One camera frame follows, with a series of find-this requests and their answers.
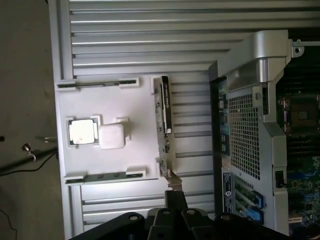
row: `white plastic cap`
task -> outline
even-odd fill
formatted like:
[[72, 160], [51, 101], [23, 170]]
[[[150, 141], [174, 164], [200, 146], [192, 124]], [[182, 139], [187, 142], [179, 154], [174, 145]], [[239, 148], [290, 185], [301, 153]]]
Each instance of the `white plastic cap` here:
[[121, 123], [99, 126], [99, 145], [101, 149], [122, 149], [126, 145], [125, 129]]

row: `perforated metal cover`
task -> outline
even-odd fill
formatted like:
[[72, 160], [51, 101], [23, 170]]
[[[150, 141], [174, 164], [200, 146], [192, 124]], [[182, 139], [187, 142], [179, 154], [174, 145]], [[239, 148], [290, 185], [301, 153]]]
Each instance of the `perforated metal cover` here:
[[260, 180], [258, 109], [252, 94], [229, 99], [231, 164]]

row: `motherboard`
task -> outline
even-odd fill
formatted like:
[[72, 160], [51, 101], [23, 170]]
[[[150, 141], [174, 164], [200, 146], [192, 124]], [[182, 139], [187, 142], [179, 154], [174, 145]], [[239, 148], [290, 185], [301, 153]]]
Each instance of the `motherboard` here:
[[287, 144], [290, 233], [320, 224], [320, 73], [301, 61], [292, 59], [276, 85], [277, 122]]

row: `concrete floor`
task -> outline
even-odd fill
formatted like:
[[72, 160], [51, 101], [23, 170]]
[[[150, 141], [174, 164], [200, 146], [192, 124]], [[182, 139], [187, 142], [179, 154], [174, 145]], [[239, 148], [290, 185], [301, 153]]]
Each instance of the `concrete floor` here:
[[[48, 5], [45, 0], [2, 0], [0, 8], [0, 166], [25, 157], [21, 146], [52, 145], [35, 136], [56, 136]], [[22, 169], [37, 168], [41, 162]], [[19, 240], [62, 240], [59, 162], [41, 170], [0, 177], [0, 209], [10, 215]], [[0, 213], [0, 239], [14, 240]]]

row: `ribbed metal surface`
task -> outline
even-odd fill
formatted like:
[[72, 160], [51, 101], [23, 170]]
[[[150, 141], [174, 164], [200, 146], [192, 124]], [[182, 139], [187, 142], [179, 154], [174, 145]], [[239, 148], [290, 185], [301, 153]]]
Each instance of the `ribbed metal surface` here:
[[314, 0], [72, 0], [73, 72], [206, 71], [249, 33], [320, 26]]
[[[151, 73], [169, 75], [176, 173], [189, 207], [211, 217], [210, 92], [203, 72], [257, 30], [320, 27], [318, 0], [49, 0], [49, 8], [55, 82], [136, 76], [145, 84]], [[62, 177], [72, 161], [63, 141], [64, 96], [75, 98], [56, 94]], [[66, 239], [124, 212], [163, 207], [167, 186], [163, 179], [62, 183]]]

